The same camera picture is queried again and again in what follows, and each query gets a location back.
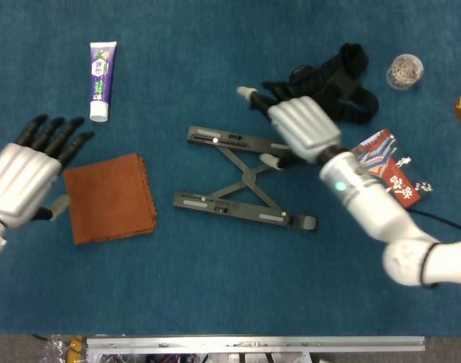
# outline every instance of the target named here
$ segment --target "green indicator light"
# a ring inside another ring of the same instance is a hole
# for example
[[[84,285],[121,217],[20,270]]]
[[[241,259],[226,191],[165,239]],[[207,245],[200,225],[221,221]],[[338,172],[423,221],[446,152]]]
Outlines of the green indicator light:
[[[337,181],[335,183],[335,189],[337,191],[346,191],[346,183],[344,183],[343,181]]]

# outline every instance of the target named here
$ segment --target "toothpaste cap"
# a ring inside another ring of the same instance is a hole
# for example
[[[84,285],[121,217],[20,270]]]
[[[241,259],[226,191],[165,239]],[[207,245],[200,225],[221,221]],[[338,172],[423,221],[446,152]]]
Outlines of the toothpaste cap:
[[[92,101],[89,104],[89,118],[96,123],[108,120],[108,104],[103,101]]]

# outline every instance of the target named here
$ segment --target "foldable laptop stand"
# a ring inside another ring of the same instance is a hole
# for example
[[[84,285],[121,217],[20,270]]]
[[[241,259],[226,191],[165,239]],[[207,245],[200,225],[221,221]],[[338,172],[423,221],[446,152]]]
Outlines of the foldable laptop stand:
[[[218,148],[219,151],[243,172],[243,176],[241,181],[208,195],[178,191],[175,194],[174,206],[272,225],[281,225],[283,227],[293,227],[306,231],[313,231],[317,228],[316,217],[295,214],[282,209],[255,183],[257,175],[272,169],[270,166],[261,164],[251,169],[231,150],[243,150],[259,154],[271,154],[275,157],[284,157],[289,153],[289,148],[286,145],[263,138],[254,138],[248,135],[239,135],[199,126],[191,126],[189,128],[187,140]],[[223,197],[244,188],[249,188],[268,206],[258,206],[223,199]]]

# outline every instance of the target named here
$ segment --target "black cable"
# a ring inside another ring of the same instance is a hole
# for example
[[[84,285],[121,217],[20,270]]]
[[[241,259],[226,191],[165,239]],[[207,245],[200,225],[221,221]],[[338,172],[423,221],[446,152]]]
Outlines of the black cable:
[[[39,340],[42,340],[43,342],[48,342],[50,340],[49,338],[44,338],[44,337],[41,337],[40,335],[37,335],[37,334],[33,334],[32,337],[34,337],[36,339],[39,339]]]
[[[439,242],[430,245],[430,247],[427,249],[427,252],[425,252],[425,255],[422,260],[422,265],[420,266],[420,284],[422,285],[422,287],[426,289],[434,289],[438,286],[438,284],[426,284],[424,282],[424,277],[425,277],[424,275],[425,275],[425,266],[427,265],[427,260],[429,259],[434,248],[436,248],[439,245],[440,245]]]
[[[420,216],[425,216],[425,217],[429,217],[429,218],[435,219],[436,221],[445,223],[446,225],[449,225],[449,226],[451,226],[451,227],[454,227],[454,228],[457,228],[457,229],[460,229],[460,230],[461,230],[461,225],[458,225],[458,224],[455,223],[455,222],[449,221],[448,219],[445,219],[445,218],[436,216],[435,214],[431,214],[431,213],[427,213],[427,212],[423,212],[423,211],[421,211],[421,210],[415,210],[415,209],[407,209],[407,211],[408,211],[409,213],[414,213],[414,214],[418,214],[418,215],[420,215]]]

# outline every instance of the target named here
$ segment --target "robotic hand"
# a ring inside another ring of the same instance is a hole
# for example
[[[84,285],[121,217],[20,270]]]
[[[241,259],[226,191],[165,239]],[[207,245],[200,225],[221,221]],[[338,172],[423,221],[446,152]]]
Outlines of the robotic hand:
[[[3,236],[7,228],[53,217],[53,210],[40,205],[66,165],[93,137],[93,132],[83,132],[61,150],[84,119],[69,121],[50,141],[65,120],[62,117],[52,120],[36,137],[47,118],[47,115],[37,116],[14,143],[7,144],[0,152],[0,251],[6,244]]]
[[[320,179],[369,236],[388,244],[383,265],[392,279],[410,286],[461,284],[461,242],[441,244],[420,230],[356,156],[341,146],[341,132],[314,100],[273,92],[275,101],[247,87],[239,87],[237,93],[271,121],[296,155],[321,165]]]

